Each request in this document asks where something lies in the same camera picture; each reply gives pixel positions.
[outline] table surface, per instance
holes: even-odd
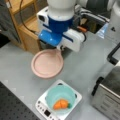
[[[98,77],[105,77],[114,67],[106,58],[115,46],[111,41],[88,33],[88,40],[80,52],[64,51],[62,72],[51,80],[43,80],[31,70],[34,55],[9,43],[0,49],[0,81],[44,120],[37,112],[35,103],[56,80],[61,79],[83,96],[72,120],[108,120],[92,107],[91,92]]]

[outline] black cable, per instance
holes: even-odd
[[[20,2],[20,8],[19,8],[19,10],[20,10],[20,19],[21,19],[21,22],[22,22],[22,24],[24,25],[24,27],[25,27],[27,30],[29,30],[30,32],[36,34],[37,32],[34,31],[34,30],[29,29],[29,28],[25,25],[25,23],[24,23],[24,21],[23,21],[23,18],[22,18],[22,3],[23,3],[23,0],[21,0],[21,2]]]

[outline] white robot link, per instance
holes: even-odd
[[[70,28],[75,14],[75,5],[88,10],[110,10],[115,0],[47,0],[48,7],[38,12],[39,39],[57,47],[67,47],[78,52],[84,42],[83,33]]]

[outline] pink plate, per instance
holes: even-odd
[[[52,78],[63,68],[63,58],[58,50],[43,50],[35,55],[31,67],[33,72],[41,78]]]

